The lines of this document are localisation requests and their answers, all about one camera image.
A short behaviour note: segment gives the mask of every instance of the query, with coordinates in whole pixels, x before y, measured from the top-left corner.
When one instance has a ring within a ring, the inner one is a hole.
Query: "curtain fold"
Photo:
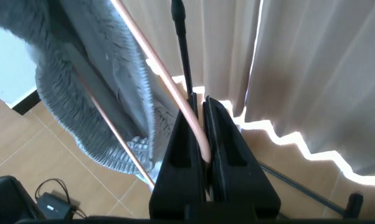
[[[172,76],[183,75],[171,1],[123,0]],[[230,100],[241,114],[252,63],[259,0],[189,0],[186,38],[193,86]]]
[[[375,175],[375,1],[263,2],[246,121]]]

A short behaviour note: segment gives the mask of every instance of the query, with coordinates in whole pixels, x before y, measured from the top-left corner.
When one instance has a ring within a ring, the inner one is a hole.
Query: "bright light strip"
[[[150,59],[146,60],[146,62],[152,68],[153,72],[158,75],[158,73],[155,72],[156,65],[153,65]],[[186,84],[183,75],[173,77],[173,80],[175,83],[182,83],[184,89],[186,90]],[[204,86],[193,87],[193,92],[197,94],[204,94],[205,88]],[[359,184],[375,186],[375,176],[361,176],[355,174],[351,166],[343,159],[343,157],[341,157],[341,155],[338,152],[328,151],[311,154],[310,150],[308,149],[308,146],[302,138],[301,133],[294,132],[283,137],[278,137],[275,133],[275,129],[273,128],[270,120],[253,121],[246,123],[244,121],[246,107],[243,109],[243,113],[240,116],[235,117],[233,115],[232,103],[229,100],[222,100],[219,102],[222,103],[225,106],[226,110],[229,111],[229,114],[232,117],[233,122],[236,125],[240,126],[242,129],[266,131],[270,140],[272,140],[273,143],[279,146],[284,146],[287,144],[296,144],[305,159],[309,161],[333,161],[347,179]]]

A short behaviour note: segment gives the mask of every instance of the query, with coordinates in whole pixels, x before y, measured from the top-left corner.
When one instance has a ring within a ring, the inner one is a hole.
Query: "black stick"
[[[186,43],[186,26],[185,26],[185,7],[182,0],[173,0],[171,3],[171,14],[175,23],[176,35],[179,40],[179,49],[181,50],[181,58],[183,72],[186,81],[187,94],[190,97],[193,91],[192,76],[190,73],[190,63],[188,54],[188,44]]]

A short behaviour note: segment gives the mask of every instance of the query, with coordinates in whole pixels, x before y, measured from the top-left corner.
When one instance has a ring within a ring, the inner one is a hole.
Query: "power cord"
[[[61,179],[58,179],[58,178],[50,178],[50,179],[47,179],[47,180],[43,181],[43,182],[37,187],[37,190],[36,190],[36,192],[35,192],[35,194],[34,194],[34,197],[35,197],[36,201],[38,201],[38,198],[41,197],[41,195],[40,195],[40,193],[39,193],[41,187],[42,187],[44,184],[46,184],[46,183],[48,183],[48,182],[50,182],[50,181],[55,181],[55,182],[57,182],[57,183],[62,187],[62,189],[63,189],[63,191],[64,191],[64,193],[65,193],[65,196],[66,196],[66,198],[67,198],[67,203],[72,207],[72,212],[73,212],[74,214],[80,216],[81,218],[87,218],[87,215],[86,215],[81,209],[79,209],[78,207],[76,207],[76,206],[74,206],[74,205],[71,204],[69,191],[67,190],[67,187],[66,187],[64,181],[61,180]]]

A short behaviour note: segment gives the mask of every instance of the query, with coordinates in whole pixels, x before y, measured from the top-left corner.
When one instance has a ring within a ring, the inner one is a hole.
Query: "white wall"
[[[0,28],[0,99],[10,108],[36,90],[36,64],[26,43]]]

